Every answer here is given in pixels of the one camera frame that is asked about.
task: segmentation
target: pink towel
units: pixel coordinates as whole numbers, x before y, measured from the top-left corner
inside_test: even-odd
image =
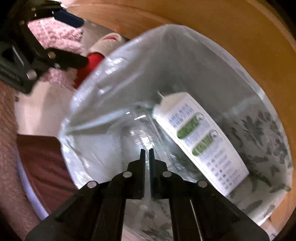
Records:
[[[86,53],[85,48],[80,43],[83,30],[79,28],[73,28],[56,21],[54,18],[29,22],[28,27],[44,48],[53,47],[80,55],[85,55]],[[77,70],[73,68],[69,68],[66,71],[50,68],[39,80],[73,89],[76,75]]]

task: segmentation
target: metal screw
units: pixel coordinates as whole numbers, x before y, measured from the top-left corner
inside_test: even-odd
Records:
[[[60,65],[59,65],[58,63],[54,63],[54,67],[55,67],[56,69],[60,69],[60,68],[61,68]]]
[[[54,52],[48,52],[48,56],[49,56],[49,58],[51,58],[51,59],[55,59],[55,57],[56,57],[56,55],[55,55]]]
[[[95,181],[90,181],[89,183],[87,183],[87,186],[89,188],[94,188],[96,186],[96,182]]]
[[[170,177],[171,175],[172,175],[172,173],[169,172],[169,171],[165,171],[165,172],[163,172],[163,176],[164,176],[164,177]]]
[[[27,72],[27,76],[29,80],[35,80],[37,78],[37,73],[31,69]]]
[[[204,180],[202,180],[202,181],[199,181],[199,182],[197,183],[197,185],[200,186],[201,188],[205,188],[205,187],[207,186],[207,182],[204,181]]]
[[[128,177],[131,177],[133,174],[131,172],[124,172],[122,175],[128,178]]]

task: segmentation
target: white carton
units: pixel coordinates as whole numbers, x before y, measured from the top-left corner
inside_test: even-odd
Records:
[[[224,196],[248,176],[248,169],[228,138],[188,93],[163,97],[152,115]]]

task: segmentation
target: wooden surface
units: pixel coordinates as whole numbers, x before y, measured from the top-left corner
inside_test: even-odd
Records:
[[[191,27],[230,52],[263,88],[288,136],[296,167],[296,43],[269,7],[256,0],[65,0],[68,10],[127,38],[174,22]],[[296,206],[292,191],[270,220],[281,230]]]

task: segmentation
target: crumpled plastic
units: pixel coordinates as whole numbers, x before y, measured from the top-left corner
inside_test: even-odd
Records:
[[[151,118],[158,93],[188,92],[219,125],[250,175],[227,198],[261,225],[291,190],[287,137],[268,97],[225,49],[178,25],[164,25],[108,56],[72,99],[59,140],[78,188],[105,182],[139,159],[140,149],[183,179],[204,176]],[[172,240],[167,200],[128,200],[125,230],[139,240]]]

